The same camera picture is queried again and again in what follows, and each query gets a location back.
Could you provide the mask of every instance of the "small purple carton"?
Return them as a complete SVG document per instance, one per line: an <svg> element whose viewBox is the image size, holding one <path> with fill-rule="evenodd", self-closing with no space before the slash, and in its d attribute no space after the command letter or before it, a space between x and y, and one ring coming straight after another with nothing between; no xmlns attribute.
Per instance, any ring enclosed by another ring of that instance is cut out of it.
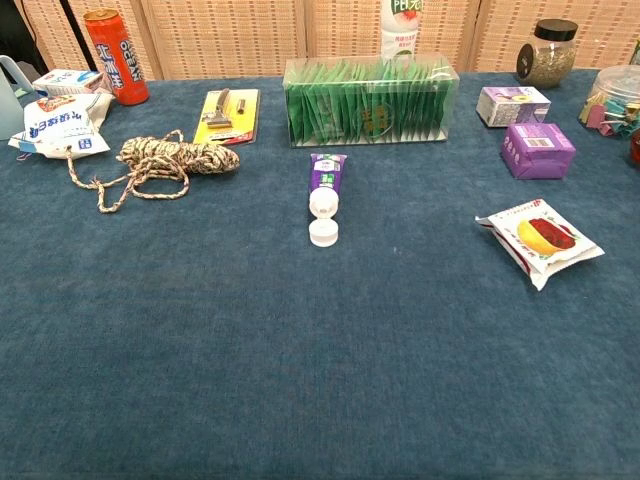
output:
<svg viewBox="0 0 640 480"><path fill-rule="evenodd" d="M563 178L575 154L555 123L510 125L502 143L502 158L521 180Z"/></svg>

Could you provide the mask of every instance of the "red can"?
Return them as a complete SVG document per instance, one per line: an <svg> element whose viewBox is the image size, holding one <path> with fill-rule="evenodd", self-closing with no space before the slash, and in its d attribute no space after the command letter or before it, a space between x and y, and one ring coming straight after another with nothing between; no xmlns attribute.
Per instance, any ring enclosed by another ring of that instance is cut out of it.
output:
<svg viewBox="0 0 640 480"><path fill-rule="evenodd" d="M640 167L640 128L631 136L631 159Z"/></svg>
<svg viewBox="0 0 640 480"><path fill-rule="evenodd" d="M113 8L93 10L84 14L84 22L118 102L137 105L146 101L149 90L118 11Z"/></svg>

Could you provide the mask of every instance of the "braided rope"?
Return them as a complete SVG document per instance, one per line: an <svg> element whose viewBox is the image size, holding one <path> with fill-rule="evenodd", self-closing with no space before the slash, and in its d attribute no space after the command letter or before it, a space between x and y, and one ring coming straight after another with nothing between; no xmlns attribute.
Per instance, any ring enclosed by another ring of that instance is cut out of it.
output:
<svg viewBox="0 0 640 480"><path fill-rule="evenodd" d="M168 141L177 136L177 142ZM161 140L155 137L136 137L127 140L116 159L126 163L131 171L110 182L93 178L91 183L83 183L76 173L71 157L71 147L67 148L67 167L71 181L86 190L98 190L98 209L102 213L114 213L125 202L129 194L150 200L175 200L189 191L187 173L224 173L238 168L238 155L221 145L194 145L185 143L180 130L174 130ZM182 189L176 193L144 193L137 188L150 178L182 182ZM105 204L105 191L118 183L127 181L120 199L110 207Z"/></svg>

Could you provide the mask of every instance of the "green tea bag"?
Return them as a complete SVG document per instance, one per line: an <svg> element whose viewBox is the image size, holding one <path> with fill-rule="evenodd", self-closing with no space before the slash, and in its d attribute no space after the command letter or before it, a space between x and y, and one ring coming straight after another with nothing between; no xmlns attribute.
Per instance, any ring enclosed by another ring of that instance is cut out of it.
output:
<svg viewBox="0 0 640 480"><path fill-rule="evenodd" d="M349 122L349 105L347 104L347 93L345 90L345 76L349 71L349 62L341 61L341 68L334 79L334 93L338 100L341 132L339 140L348 142L351 137L351 125Z"/></svg>
<svg viewBox="0 0 640 480"><path fill-rule="evenodd" d="M385 65L382 61L376 63L372 69L372 88L371 88L371 120L373 123L372 140L379 142L383 132L384 122L384 104L383 104L383 79L385 73Z"/></svg>
<svg viewBox="0 0 640 480"><path fill-rule="evenodd" d="M414 123L413 123L413 132L411 135L412 140L420 140L420 133L422 132L422 121L425 117L424 107L426 104L427 92L425 91L425 80L428 75L427 69L419 65L420 74L418 75L418 79L415 82L416 89L416 100L415 100L415 110L414 110Z"/></svg>
<svg viewBox="0 0 640 480"><path fill-rule="evenodd" d="M357 100L356 100L356 87L354 85L354 81L356 80L358 72L357 64L349 64L346 69L346 74L344 77L344 97L347 102L346 109L346 118L343 117L343 125L345 121L349 124L349 140L353 141L360 135L360 131L356 126L356 117L358 115L357 112Z"/></svg>
<svg viewBox="0 0 640 480"><path fill-rule="evenodd" d="M405 125L405 134L407 135L407 139L413 139L413 134L416 128L416 114L418 111L418 96L419 96L419 83L418 80L420 78L421 69L418 65L412 64L412 72L411 75L411 83L409 84L409 95L407 95L407 111L405 116L407 118L407 123Z"/></svg>
<svg viewBox="0 0 640 480"><path fill-rule="evenodd" d="M448 98L449 98L449 89L451 87L451 80L441 80L438 82L440 84L438 88L438 96L437 100L437 114L436 119L433 123L433 128L435 129L436 137L440 134L440 128L442 126L442 120L444 119L444 115L446 113L446 109L449 107Z"/></svg>
<svg viewBox="0 0 640 480"><path fill-rule="evenodd" d="M287 117L289 118L289 138L294 145L302 138L302 102L296 95L296 87L289 86L285 90L287 101Z"/></svg>
<svg viewBox="0 0 640 480"><path fill-rule="evenodd" d="M371 112L371 88L368 83L369 79L372 77L372 66L371 65L363 65L362 71L360 72L360 97L362 99L362 109L361 109L361 121L362 121L362 133L364 135L367 143L371 143L371 137L373 135L373 116Z"/></svg>
<svg viewBox="0 0 640 480"><path fill-rule="evenodd" d="M396 117L395 130L398 140L402 140L405 125L405 111L407 108L407 97L409 95L408 69L400 60L396 60Z"/></svg>
<svg viewBox="0 0 640 480"><path fill-rule="evenodd" d="M424 81L425 90L425 102L423 105L424 117L422 118L421 133L424 135L424 139L429 139L429 132L431 132L431 124L435 114L435 93L433 91L435 84L431 81L433 70L429 68L427 76Z"/></svg>
<svg viewBox="0 0 640 480"><path fill-rule="evenodd" d="M364 109L365 103L363 101L362 96L362 85L361 81L363 80L365 75L364 65L357 65L356 71L354 72L354 83L352 84L352 92L353 92L353 100L354 100L354 110L353 110L353 118L351 121L354 126L356 138L356 142L360 142L362 136L364 135Z"/></svg>
<svg viewBox="0 0 640 480"><path fill-rule="evenodd" d="M340 97L336 91L335 78L342 69L342 61L334 65L328 72L322 86L325 105L328 110L327 134L330 140L337 141L342 137L342 114L340 112Z"/></svg>
<svg viewBox="0 0 640 480"><path fill-rule="evenodd" d="M313 113L311 106L309 104L309 101L306 98L305 92L307 91L307 89L309 88L309 84L308 82L313 81L313 78L315 77L315 75L318 72L318 69L320 68L320 65L318 64L313 64L313 65L305 65L305 69L303 71L303 74L301 76L300 79L300 84L296 85L296 88L298 90L298 94L300 95L300 103L302 104L302 123L303 123L303 137L302 137L302 142L303 143L307 143L308 141L310 141L313 136L315 135L315 128L317 128L317 126L314 128L313 123L311 121L312 117L314 118L314 122L315 122L315 114Z"/></svg>
<svg viewBox="0 0 640 480"><path fill-rule="evenodd" d="M382 85L381 103L384 110L384 124L381 125L382 135L385 142L393 141L393 101L394 94L392 89L393 71L395 65L392 61L388 61L385 65L384 83Z"/></svg>
<svg viewBox="0 0 640 480"><path fill-rule="evenodd" d="M324 98L322 98L322 93L319 91L317 83L318 79L322 78L326 73L326 69L327 67L325 65L320 65L316 74L310 80L310 84L307 85L305 89L307 105L311 112L309 118L311 119L311 124L313 125L316 142L319 144L327 143L327 134L324 129L324 125L327 121L327 108L324 104Z"/></svg>

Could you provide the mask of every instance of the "woven wall panel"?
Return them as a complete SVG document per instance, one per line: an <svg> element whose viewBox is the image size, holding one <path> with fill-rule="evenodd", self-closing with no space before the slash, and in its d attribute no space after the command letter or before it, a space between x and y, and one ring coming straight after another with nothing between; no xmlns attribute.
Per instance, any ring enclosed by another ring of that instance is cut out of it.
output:
<svg viewBox="0 0 640 480"><path fill-rule="evenodd" d="M16 5L31 22L36 34L38 49L47 66L86 70L87 61L69 25L58 0L20 0Z"/></svg>
<svg viewBox="0 0 640 480"><path fill-rule="evenodd" d="M485 0L476 28L472 69L515 71L522 44L542 18L564 18L580 25L576 67L629 63L640 36L640 0Z"/></svg>
<svg viewBox="0 0 640 480"><path fill-rule="evenodd" d="M89 50L91 51L91 55L93 56L93 60L96 62L99 69L102 70L104 67L102 66L102 61L96 54L96 49L93 46L87 27L85 26L83 15L88 11L97 10L99 8L115 8L120 13L120 16L127 28L129 38L133 42L138 62L140 63L140 68L142 68L145 79L156 80L161 78L159 65L157 65L157 57L155 52L148 51L149 49L153 49L153 44L150 41L148 32L146 32L146 35L149 38L147 41L149 48L145 45L145 39L143 38L145 26L138 25L132 6L132 2L135 1L136 0L69 0L69 5L71 5L73 15L82 30L82 35L84 36L84 39L89 46ZM152 64L153 61L156 62L156 71L154 71L154 66Z"/></svg>
<svg viewBox="0 0 640 480"><path fill-rule="evenodd" d="M301 0L143 0L165 78L282 75L304 57Z"/></svg>
<svg viewBox="0 0 640 480"><path fill-rule="evenodd" d="M478 0L425 1L416 51L440 52L456 69L464 70L478 3ZM379 0L308 0L306 8L310 56L380 53Z"/></svg>

